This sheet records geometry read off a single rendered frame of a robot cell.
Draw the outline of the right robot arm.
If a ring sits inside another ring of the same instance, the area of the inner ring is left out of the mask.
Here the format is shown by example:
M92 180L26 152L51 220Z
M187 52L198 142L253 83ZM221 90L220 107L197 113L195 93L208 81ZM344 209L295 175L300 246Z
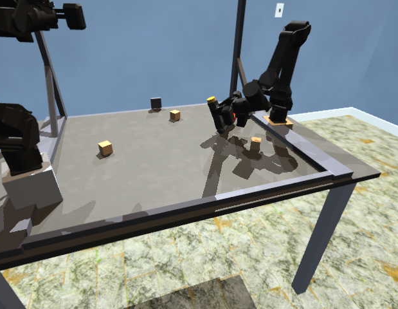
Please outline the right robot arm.
M49 0L0 0L0 37L34 42L31 33L42 30L44 19L32 4L55 7ZM20 104L0 103L0 150L11 176L42 169L39 142L39 125L32 111Z

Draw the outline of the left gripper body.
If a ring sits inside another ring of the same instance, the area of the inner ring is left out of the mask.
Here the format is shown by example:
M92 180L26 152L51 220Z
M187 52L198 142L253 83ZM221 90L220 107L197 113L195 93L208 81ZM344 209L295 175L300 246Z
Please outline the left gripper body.
M235 95L235 97L232 97L230 99L231 106L226 106L223 107L222 109L222 116L226 126L231 125L231 123L233 122L235 118L234 113L235 114L246 113L246 115L248 115L249 112L251 112L249 108L249 102L246 100L245 97L242 98L242 94L240 91L234 91L233 95ZM236 97L241 99L238 99Z

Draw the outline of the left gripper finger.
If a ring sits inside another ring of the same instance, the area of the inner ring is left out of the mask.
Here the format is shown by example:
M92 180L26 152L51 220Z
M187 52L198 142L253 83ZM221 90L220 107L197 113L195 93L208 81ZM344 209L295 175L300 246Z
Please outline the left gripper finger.
M223 107L226 107L226 104L223 104L222 106L220 106L220 107L214 109L214 110L212 111L212 114L214 114L214 115L221 115L221 116L222 116L222 109L223 109Z
M226 100L222 101L219 106L222 106L223 104L226 104L226 106L231 106L230 102L231 96L229 96Z

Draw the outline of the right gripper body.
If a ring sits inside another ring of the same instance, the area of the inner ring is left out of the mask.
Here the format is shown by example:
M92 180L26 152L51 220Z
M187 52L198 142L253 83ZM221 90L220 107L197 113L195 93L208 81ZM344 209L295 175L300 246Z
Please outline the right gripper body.
M65 19L70 30L84 30L86 28L82 6L79 3L63 3L63 9L42 5L31 6L38 9L44 19L44 26L40 31L50 31L50 28L58 29L58 19Z

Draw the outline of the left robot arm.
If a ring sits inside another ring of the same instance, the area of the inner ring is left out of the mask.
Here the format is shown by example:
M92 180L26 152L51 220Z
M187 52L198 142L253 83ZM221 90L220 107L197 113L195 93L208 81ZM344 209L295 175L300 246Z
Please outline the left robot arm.
M287 112L293 106L290 83L294 67L299 49L310 32L309 21L291 21L283 27L267 70L242 89L251 112L268 112L272 107L268 118L275 124L287 123ZM270 96L270 101L264 95Z

